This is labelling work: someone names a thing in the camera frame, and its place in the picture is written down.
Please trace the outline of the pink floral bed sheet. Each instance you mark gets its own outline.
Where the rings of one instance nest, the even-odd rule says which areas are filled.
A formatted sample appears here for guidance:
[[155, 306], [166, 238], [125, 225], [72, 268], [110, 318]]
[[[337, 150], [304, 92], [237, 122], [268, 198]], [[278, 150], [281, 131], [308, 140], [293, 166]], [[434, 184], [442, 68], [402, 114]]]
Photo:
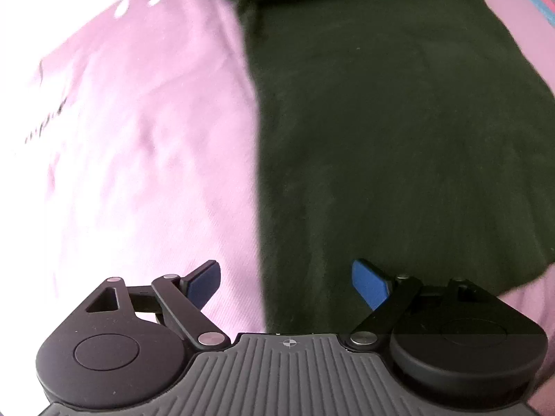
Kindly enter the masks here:
[[266, 329], [258, 115], [225, 0], [1, 0], [1, 411], [47, 404], [42, 341], [103, 278], [215, 259], [208, 315]]

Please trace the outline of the black knit sweater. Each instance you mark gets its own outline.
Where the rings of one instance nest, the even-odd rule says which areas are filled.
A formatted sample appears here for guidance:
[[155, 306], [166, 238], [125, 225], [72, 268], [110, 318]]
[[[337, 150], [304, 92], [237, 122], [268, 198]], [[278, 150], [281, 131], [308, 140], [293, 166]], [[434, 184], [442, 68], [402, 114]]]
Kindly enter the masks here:
[[229, 1], [268, 331], [354, 327], [358, 258], [495, 295], [553, 263], [554, 96], [485, 0]]

